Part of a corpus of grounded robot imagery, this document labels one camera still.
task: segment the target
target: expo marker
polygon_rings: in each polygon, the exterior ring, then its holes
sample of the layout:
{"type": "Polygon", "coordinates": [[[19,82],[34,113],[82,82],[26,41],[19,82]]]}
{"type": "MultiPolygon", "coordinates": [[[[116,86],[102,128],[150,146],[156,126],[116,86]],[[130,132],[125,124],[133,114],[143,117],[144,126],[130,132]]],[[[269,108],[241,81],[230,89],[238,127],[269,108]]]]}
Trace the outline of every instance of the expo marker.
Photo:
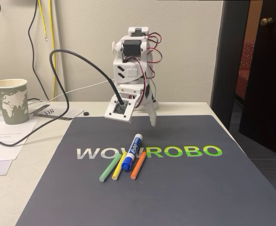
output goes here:
{"type": "Polygon", "coordinates": [[[112,175],[112,179],[113,180],[117,180],[117,178],[118,178],[118,176],[120,174],[120,171],[121,171],[121,164],[122,164],[122,162],[123,162],[126,154],[127,153],[125,151],[122,153],[122,157],[121,157],[121,159],[120,159],[120,161],[119,161],[119,163],[118,163],[118,165],[117,165],[117,167],[116,167],[116,169],[115,169],[115,171],[114,171],[114,173],[112,175]]]}
{"type": "Polygon", "coordinates": [[[121,154],[118,153],[115,158],[113,159],[113,161],[111,161],[110,165],[106,168],[106,170],[103,172],[103,174],[99,177],[99,180],[101,182],[104,182],[105,179],[107,178],[107,176],[111,173],[111,171],[114,169],[114,167],[116,166],[116,164],[119,162],[121,158],[121,154]]]}
{"type": "Polygon", "coordinates": [[[142,141],[142,135],[136,134],[132,144],[130,145],[129,151],[125,156],[123,163],[121,164],[121,167],[123,170],[125,171],[130,170],[130,166],[134,161],[135,155],[137,153],[137,150],[139,149],[141,141],[142,141]]]}
{"type": "Polygon", "coordinates": [[[136,164],[136,166],[135,166],[132,174],[130,175],[131,179],[133,179],[133,180],[136,179],[137,174],[139,173],[139,170],[140,170],[140,168],[142,166],[142,163],[143,163],[144,159],[146,159],[146,152],[142,152],[141,153],[140,158],[139,158],[139,160],[138,160],[138,162],[137,162],[137,164],[136,164]]]}

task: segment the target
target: white wall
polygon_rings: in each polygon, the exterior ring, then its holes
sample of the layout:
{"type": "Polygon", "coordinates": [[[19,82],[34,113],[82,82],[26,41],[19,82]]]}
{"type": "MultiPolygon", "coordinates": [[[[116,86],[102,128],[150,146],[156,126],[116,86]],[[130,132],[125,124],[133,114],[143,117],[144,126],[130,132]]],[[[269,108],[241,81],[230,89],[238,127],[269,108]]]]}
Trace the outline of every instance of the white wall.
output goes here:
{"type": "MultiPolygon", "coordinates": [[[[2,1],[0,79],[29,81],[29,97],[44,98],[31,70],[27,29],[34,1],[2,1]]],[[[58,0],[62,47],[77,52],[113,78],[112,41],[129,26],[148,26],[162,35],[163,60],[155,65],[159,101],[210,102],[223,1],[58,0]]],[[[50,42],[44,41],[40,15],[32,28],[36,70],[51,95],[50,42]]],[[[66,89],[104,81],[88,64],[64,55],[66,89]]],[[[70,94],[71,101],[109,101],[107,83],[70,94]]]]}
{"type": "MultiPolygon", "coordinates": [[[[32,71],[32,49],[27,35],[35,1],[0,0],[0,4],[2,7],[0,12],[0,80],[26,79],[28,80],[28,98],[44,99],[45,96],[32,71]]],[[[51,96],[52,70],[49,64],[51,42],[45,42],[40,14],[36,15],[31,28],[31,37],[35,48],[36,72],[51,96]]]]}

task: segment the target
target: white desk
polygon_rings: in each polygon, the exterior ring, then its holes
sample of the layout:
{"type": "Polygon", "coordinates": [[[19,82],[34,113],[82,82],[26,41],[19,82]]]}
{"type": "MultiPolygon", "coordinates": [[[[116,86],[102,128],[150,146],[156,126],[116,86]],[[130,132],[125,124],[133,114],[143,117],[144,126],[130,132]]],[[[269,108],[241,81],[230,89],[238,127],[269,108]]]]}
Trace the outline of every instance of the white desk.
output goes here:
{"type": "MultiPolygon", "coordinates": [[[[52,104],[65,106],[65,102],[52,104]]],[[[104,116],[108,103],[71,102],[70,106],[82,108],[93,117],[104,116]]],[[[146,114],[135,111],[133,115],[146,114]]],[[[206,103],[160,103],[157,115],[212,115],[229,134],[206,103]]],[[[34,118],[39,119],[36,127],[49,120],[34,118]]],[[[0,176],[0,226],[15,225],[70,123],[57,120],[31,135],[7,175],[0,176]]]]}

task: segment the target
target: door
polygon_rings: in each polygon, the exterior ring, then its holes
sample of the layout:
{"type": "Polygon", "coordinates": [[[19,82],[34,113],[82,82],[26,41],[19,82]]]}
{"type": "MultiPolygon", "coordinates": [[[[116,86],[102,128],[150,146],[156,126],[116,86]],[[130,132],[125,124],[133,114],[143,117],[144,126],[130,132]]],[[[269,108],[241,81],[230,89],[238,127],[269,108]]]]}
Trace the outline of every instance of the door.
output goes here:
{"type": "Polygon", "coordinates": [[[276,152],[276,1],[262,4],[240,132],[276,152]]]}

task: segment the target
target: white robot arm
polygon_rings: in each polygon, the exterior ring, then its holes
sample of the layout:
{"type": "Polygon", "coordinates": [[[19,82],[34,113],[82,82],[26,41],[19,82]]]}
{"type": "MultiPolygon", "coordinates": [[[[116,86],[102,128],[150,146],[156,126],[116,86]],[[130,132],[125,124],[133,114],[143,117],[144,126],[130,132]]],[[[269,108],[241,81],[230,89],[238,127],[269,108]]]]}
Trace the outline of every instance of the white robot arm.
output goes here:
{"type": "Polygon", "coordinates": [[[143,106],[150,117],[152,126],[156,125],[156,111],[149,79],[153,77],[153,55],[150,48],[148,27],[130,27],[128,35],[116,45],[112,51],[114,60],[115,86],[124,101],[121,105],[116,95],[111,99],[105,117],[130,122],[134,108],[143,106]]]}

